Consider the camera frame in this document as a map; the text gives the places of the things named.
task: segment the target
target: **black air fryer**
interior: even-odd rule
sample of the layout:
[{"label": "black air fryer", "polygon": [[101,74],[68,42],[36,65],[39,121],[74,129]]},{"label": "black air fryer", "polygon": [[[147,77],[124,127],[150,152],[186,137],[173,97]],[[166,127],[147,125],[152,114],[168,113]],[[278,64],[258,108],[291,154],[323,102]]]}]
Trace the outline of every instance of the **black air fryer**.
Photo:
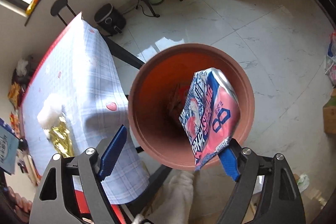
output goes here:
[{"label": "black air fryer", "polygon": [[101,7],[94,16],[95,22],[111,35],[122,33],[126,25],[126,19],[112,4],[108,3]]}]

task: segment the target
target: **tiled floor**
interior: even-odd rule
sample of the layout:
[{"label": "tiled floor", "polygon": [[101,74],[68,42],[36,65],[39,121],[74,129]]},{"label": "tiled floor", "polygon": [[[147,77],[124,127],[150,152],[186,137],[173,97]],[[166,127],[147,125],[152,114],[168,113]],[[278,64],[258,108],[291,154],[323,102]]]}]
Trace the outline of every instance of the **tiled floor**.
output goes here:
[{"label": "tiled floor", "polygon": [[[260,155],[283,153],[293,172],[308,174],[306,191],[317,189],[329,198],[336,186],[336,141],[323,133],[322,106],[332,89],[324,55],[333,28],[315,1],[165,0],[155,10],[161,17],[149,18],[140,10],[127,14],[127,27],[114,40],[144,62],[189,42],[231,55],[255,95],[255,119],[244,145]],[[128,93],[137,70],[117,59],[115,65]],[[220,166],[202,171],[199,179],[195,217],[221,210],[233,187]],[[310,222],[320,205],[307,195],[303,202]]]}]

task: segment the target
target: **gold foil wrapper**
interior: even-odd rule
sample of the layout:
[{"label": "gold foil wrapper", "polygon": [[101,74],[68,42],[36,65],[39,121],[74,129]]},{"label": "gold foil wrapper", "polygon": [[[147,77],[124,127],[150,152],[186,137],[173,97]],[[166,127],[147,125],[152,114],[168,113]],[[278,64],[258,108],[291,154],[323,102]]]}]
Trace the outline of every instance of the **gold foil wrapper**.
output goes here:
[{"label": "gold foil wrapper", "polygon": [[57,120],[57,125],[49,130],[50,141],[53,143],[55,149],[63,157],[74,157],[74,150],[70,138],[70,131],[67,128],[67,122],[64,115]]}]

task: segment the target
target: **plaid tablecloth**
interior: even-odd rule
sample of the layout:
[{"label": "plaid tablecloth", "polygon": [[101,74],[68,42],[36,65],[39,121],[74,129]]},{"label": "plaid tablecloth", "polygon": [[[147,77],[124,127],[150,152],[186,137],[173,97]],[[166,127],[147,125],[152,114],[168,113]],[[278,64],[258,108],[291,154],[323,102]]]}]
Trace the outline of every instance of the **plaid tablecloth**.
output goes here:
[{"label": "plaid tablecloth", "polygon": [[[75,154],[116,134],[122,124],[129,128],[128,101],[121,88],[111,53],[99,32],[79,14],[64,29],[41,61],[22,103],[24,130],[30,154],[42,175],[56,153],[37,121],[50,93],[64,98],[64,112],[72,127]],[[134,144],[127,142],[112,174],[102,185],[111,204],[136,199],[148,185]],[[74,177],[76,190],[82,190]]]}]

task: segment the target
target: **silver screw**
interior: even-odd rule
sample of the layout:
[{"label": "silver screw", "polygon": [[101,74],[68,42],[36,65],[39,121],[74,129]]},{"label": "silver screw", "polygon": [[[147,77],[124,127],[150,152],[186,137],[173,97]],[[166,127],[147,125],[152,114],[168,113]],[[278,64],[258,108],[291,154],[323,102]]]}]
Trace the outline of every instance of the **silver screw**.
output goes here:
[{"label": "silver screw", "polygon": [[251,154],[251,149],[249,149],[249,148],[247,148],[247,147],[243,148],[243,154],[244,154],[244,155],[249,155],[249,154]]},{"label": "silver screw", "polygon": [[95,149],[92,148],[92,147],[90,147],[90,148],[88,148],[88,149],[85,150],[85,153],[87,155],[92,155],[94,152],[95,152]]},{"label": "silver screw", "polygon": [[277,154],[276,157],[278,160],[283,160],[285,158],[283,154]]},{"label": "silver screw", "polygon": [[53,160],[59,160],[61,158],[61,155],[60,154],[55,154],[53,155],[52,159]]}]

